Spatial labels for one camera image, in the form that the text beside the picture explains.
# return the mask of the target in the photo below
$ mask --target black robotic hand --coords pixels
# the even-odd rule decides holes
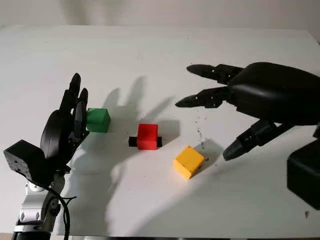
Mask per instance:
[[[187,96],[176,103],[177,107],[217,108],[227,101],[237,111],[260,119],[223,152],[225,160],[263,146],[295,125],[320,122],[320,77],[306,71],[269,62],[255,62],[245,68],[195,64],[186,69],[226,86]]]
[[[40,148],[24,140],[4,150],[9,167],[29,181],[49,186],[56,171],[69,172],[66,165],[77,147],[89,134],[86,131],[88,91],[80,91],[81,78],[76,73],[64,91],[60,108],[49,117]]]
[[[13,240],[50,239],[56,217],[62,204],[65,224],[64,239],[70,233],[68,202],[74,197],[61,197],[64,175],[70,172],[67,163],[77,147],[88,136],[88,91],[80,95],[81,78],[76,73],[64,91],[60,108],[49,117],[40,141],[40,147],[24,140],[4,150],[11,170],[27,178],[26,197],[14,228]]]

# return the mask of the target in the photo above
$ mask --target black wire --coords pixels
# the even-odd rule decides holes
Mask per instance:
[[[43,188],[43,189],[47,190],[48,192],[52,193],[61,202],[61,204],[63,206],[63,210],[64,210],[63,211],[63,218],[65,218],[65,220],[63,221],[64,222],[63,240],[68,240],[69,234],[70,234],[70,213],[69,213],[68,205],[66,204],[64,198],[59,193],[57,193],[55,190],[53,190],[52,188],[50,188],[46,185],[42,185],[42,184],[39,184],[34,181],[30,181],[30,182],[33,183],[34,185],[37,185],[40,188]]]
[[[68,201],[66,202],[66,205],[68,206],[68,204],[71,202],[71,200],[77,198],[77,196],[73,196],[73,197],[63,197],[63,199],[68,199]],[[66,212],[63,211],[63,222],[64,224],[66,224]]]

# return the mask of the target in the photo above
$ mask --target robotic hand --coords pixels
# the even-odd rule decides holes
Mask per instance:
[[[176,103],[177,107],[217,108],[227,101],[237,111],[260,119],[223,152],[227,161],[263,146],[295,125],[320,122],[320,77],[306,71],[269,62],[255,62],[245,68],[196,64],[186,69],[226,86],[187,96]]]
[[[245,68],[197,64],[187,70],[226,86],[187,96],[176,103],[177,107],[217,108],[227,101],[237,111],[259,119],[224,150],[227,161],[263,146],[295,125],[317,125],[313,134],[316,140],[289,156],[286,175],[287,188],[320,210],[320,77],[268,62]]]
[[[64,208],[64,239],[69,237],[70,215],[64,201],[68,198],[62,198],[60,193],[65,185],[64,175],[71,170],[67,163],[89,134],[88,91],[84,88],[78,97],[80,83],[81,77],[76,73],[64,91],[60,108],[50,115],[44,127],[40,148],[20,140],[4,150],[11,170],[28,180],[13,240],[50,239],[61,208],[59,201]]]

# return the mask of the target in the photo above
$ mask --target white table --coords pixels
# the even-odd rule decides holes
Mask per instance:
[[[286,187],[290,153],[313,140],[295,127],[238,159],[221,156],[256,119],[224,103],[177,108],[216,81],[190,64],[245,67],[266,61],[320,74],[320,47],[300,30],[100,26],[0,29],[0,149],[20,139],[39,146],[49,114],[75,72],[88,107],[108,108],[109,133],[91,133],[77,150],[62,195],[72,197],[71,233],[100,236],[319,237],[320,211]],[[128,147],[138,123],[159,124],[165,145]],[[190,180],[172,167],[186,146],[210,160]],[[0,232],[12,232],[26,180],[0,155]],[[55,232],[62,234],[61,215]]]

